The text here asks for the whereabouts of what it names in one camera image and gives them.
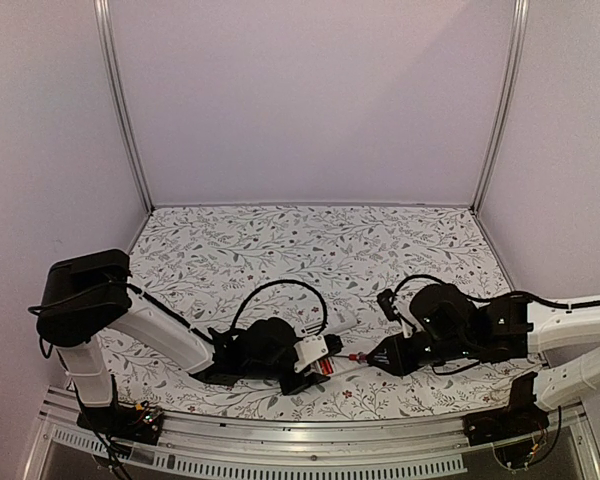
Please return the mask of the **small white remote control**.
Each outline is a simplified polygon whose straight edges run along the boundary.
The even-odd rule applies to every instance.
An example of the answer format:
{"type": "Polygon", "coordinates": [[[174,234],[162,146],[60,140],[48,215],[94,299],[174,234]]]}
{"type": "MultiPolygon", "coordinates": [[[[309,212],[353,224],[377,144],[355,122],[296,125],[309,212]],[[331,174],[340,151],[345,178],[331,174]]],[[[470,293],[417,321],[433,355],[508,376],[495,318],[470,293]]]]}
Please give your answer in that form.
{"type": "Polygon", "coordinates": [[[302,336],[341,334],[353,329],[358,324],[357,319],[350,313],[335,312],[334,316],[327,321],[325,327],[320,320],[307,324],[301,328],[302,336]]]}

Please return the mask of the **red orange battery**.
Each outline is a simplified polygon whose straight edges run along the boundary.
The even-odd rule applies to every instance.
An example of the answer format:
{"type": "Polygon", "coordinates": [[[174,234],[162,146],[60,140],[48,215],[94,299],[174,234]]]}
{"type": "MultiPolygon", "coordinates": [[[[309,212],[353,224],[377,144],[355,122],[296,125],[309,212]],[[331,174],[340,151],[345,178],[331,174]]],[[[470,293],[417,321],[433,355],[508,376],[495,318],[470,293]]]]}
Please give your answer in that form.
{"type": "Polygon", "coordinates": [[[315,369],[322,375],[332,375],[334,373],[334,367],[329,359],[322,359],[315,363],[315,369]]]}

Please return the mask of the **red blue screwdriver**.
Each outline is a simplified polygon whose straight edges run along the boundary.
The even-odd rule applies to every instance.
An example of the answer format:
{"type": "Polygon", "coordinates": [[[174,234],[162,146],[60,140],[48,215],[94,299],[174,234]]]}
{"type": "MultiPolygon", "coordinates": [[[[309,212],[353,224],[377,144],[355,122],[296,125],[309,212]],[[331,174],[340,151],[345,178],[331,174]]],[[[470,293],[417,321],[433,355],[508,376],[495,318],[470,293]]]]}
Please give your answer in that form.
{"type": "Polygon", "coordinates": [[[336,354],[334,359],[347,360],[361,365],[371,365],[369,357],[364,353],[336,354]]]}

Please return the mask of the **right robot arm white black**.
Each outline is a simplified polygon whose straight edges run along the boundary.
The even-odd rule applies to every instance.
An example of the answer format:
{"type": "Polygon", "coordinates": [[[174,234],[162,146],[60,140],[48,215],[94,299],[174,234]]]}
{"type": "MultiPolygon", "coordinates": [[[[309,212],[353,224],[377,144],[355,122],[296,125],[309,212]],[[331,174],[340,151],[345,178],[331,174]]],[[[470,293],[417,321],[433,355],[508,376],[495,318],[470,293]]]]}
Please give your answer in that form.
{"type": "Polygon", "coordinates": [[[367,354],[369,365],[404,377],[456,360],[495,364],[591,344],[590,352],[538,372],[530,395],[550,411],[600,389],[600,295],[547,300],[512,291],[482,299],[442,282],[419,290],[409,311],[416,325],[383,339],[367,354]]]}

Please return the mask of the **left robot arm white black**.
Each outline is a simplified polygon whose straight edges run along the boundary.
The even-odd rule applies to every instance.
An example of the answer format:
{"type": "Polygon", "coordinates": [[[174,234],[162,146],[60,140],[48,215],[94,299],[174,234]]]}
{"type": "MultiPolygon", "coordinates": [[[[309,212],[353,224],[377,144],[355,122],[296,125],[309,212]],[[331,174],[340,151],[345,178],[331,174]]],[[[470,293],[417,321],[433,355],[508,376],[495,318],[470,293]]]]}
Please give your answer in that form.
{"type": "Polygon", "coordinates": [[[58,351],[80,401],[108,434],[121,433],[129,415],[114,401],[117,388],[97,340],[104,329],[136,339],[202,383],[273,379],[285,395],[325,381],[313,364],[342,349],[325,322],[313,335],[277,317],[202,332],[129,278],[129,256],[119,249],[60,261],[48,272],[40,304],[28,309],[39,338],[58,351]]]}

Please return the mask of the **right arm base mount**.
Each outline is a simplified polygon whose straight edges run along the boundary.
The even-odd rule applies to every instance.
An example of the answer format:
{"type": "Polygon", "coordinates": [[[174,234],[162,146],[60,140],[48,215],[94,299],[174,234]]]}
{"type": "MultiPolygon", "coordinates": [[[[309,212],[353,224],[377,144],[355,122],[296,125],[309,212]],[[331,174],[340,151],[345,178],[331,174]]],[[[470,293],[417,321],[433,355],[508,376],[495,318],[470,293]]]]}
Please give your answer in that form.
{"type": "Polygon", "coordinates": [[[508,470],[527,469],[546,444],[549,414],[536,405],[534,383],[538,374],[531,372],[516,378],[504,407],[474,412],[462,418],[463,433],[470,446],[510,440],[519,436],[526,439],[496,447],[496,461],[508,470]]]}

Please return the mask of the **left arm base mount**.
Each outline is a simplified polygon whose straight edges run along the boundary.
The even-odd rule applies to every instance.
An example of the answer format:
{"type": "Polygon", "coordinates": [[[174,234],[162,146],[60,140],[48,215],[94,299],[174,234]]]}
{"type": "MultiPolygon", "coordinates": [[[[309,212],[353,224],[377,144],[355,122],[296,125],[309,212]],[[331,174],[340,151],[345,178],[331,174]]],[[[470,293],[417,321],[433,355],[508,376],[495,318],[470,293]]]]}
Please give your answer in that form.
{"type": "Polygon", "coordinates": [[[112,402],[106,407],[80,405],[77,425],[103,436],[135,443],[157,445],[162,433],[164,410],[144,402],[140,408],[112,402]]]}

